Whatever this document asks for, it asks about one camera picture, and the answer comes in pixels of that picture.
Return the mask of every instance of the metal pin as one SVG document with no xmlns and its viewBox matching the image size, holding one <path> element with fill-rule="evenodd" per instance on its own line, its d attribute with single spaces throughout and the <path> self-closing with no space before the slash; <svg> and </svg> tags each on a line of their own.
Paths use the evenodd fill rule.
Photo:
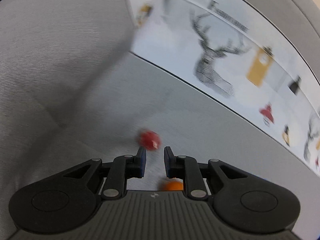
<svg viewBox="0 0 320 240">
<path fill-rule="evenodd" d="M 119 195 L 119 191 L 117 191 L 116 189 L 114 188 L 108 188 L 106 190 L 103 191 L 103 194 L 106 196 L 106 197 L 116 197 Z"/>
<path fill-rule="evenodd" d="M 203 198 L 207 195 L 207 193 L 202 189 L 195 189 L 190 192 L 191 196 L 196 198 Z"/>
</svg>

